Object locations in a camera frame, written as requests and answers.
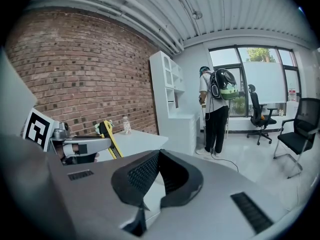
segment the white t-shirt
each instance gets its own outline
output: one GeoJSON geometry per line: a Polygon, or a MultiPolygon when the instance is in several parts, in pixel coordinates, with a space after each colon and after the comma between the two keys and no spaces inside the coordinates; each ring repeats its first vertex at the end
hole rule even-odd
{"type": "Polygon", "coordinates": [[[213,71],[207,71],[200,77],[200,89],[199,92],[206,92],[205,112],[210,113],[216,111],[223,106],[228,106],[227,101],[224,99],[212,98],[210,91],[210,76],[213,71]]]}

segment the white floor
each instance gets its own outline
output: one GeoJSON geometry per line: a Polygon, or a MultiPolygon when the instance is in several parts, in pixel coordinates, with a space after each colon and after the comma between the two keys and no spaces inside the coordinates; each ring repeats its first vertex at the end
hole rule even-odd
{"type": "MultiPolygon", "coordinates": [[[[272,144],[269,144],[267,139],[261,138],[260,145],[257,145],[258,136],[247,138],[247,134],[244,133],[229,134],[227,138],[226,136],[224,138],[223,149],[219,158],[234,162],[238,166],[240,174],[266,189],[273,196],[276,196],[287,210],[291,210],[298,204],[301,205],[308,200],[318,180],[320,171],[320,135],[318,134],[315,137],[313,148],[303,153],[300,158],[299,163],[303,167],[302,173],[287,179],[290,174],[293,174],[294,162],[288,156],[273,159],[278,134],[278,132],[269,133],[272,144]]],[[[204,134],[201,133],[197,139],[197,149],[203,147],[204,134]]],[[[298,159],[294,152],[280,142],[276,154],[282,155],[286,153],[290,153],[295,159],[298,159]]],[[[237,170],[228,161],[217,161],[211,156],[203,156],[196,153],[194,153],[194,156],[237,170]]]]}

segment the plastic bottle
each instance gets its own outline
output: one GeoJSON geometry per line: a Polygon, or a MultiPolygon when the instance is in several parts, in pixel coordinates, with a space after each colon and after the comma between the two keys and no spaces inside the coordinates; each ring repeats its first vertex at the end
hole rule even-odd
{"type": "Polygon", "coordinates": [[[127,116],[123,117],[123,128],[124,128],[125,135],[128,135],[131,133],[131,126],[127,116]]]}

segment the black office chair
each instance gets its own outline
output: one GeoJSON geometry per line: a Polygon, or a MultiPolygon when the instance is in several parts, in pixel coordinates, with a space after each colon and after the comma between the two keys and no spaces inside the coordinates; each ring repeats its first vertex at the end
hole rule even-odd
{"type": "Polygon", "coordinates": [[[266,129],[268,125],[274,125],[277,123],[276,120],[273,120],[271,118],[271,114],[273,110],[276,110],[276,108],[268,108],[270,110],[269,115],[264,115],[264,119],[261,118],[262,115],[262,109],[267,104],[259,104],[258,95],[255,93],[255,86],[253,84],[249,84],[249,92],[250,97],[252,100],[252,106],[253,106],[253,116],[251,116],[251,123],[256,127],[261,127],[259,131],[255,131],[253,133],[248,133],[247,138],[249,138],[250,135],[259,135],[257,145],[260,145],[260,138],[265,137],[269,140],[269,144],[272,143],[272,139],[269,138],[269,134],[266,131],[263,131],[263,129],[266,129]]]}
{"type": "Polygon", "coordinates": [[[299,159],[303,152],[310,150],[314,145],[315,135],[319,131],[319,118],[320,118],[320,99],[317,98],[301,98],[298,105],[298,110],[296,112],[294,119],[284,120],[281,125],[281,132],[278,136],[278,143],[276,145],[273,159],[288,156],[294,161],[294,166],[298,166],[298,173],[289,176],[288,179],[300,174],[303,170],[301,164],[299,164],[299,159]],[[293,121],[294,132],[288,132],[282,134],[284,124],[293,121]],[[282,154],[276,156],[276,151],[279,142],[284,143],[288,148],[290,148],[296,155],[299,155],[298,160],[294,159],[290,154],[282,154]]]}

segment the tree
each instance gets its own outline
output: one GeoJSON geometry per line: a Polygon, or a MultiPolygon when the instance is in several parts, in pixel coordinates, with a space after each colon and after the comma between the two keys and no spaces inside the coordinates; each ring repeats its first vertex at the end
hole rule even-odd
{"type": "Polygon", "coordinates": [[[250,57],[245,60],[246,62],[276,62],[268,48],[247,48],[246,51],[250,57]]]}

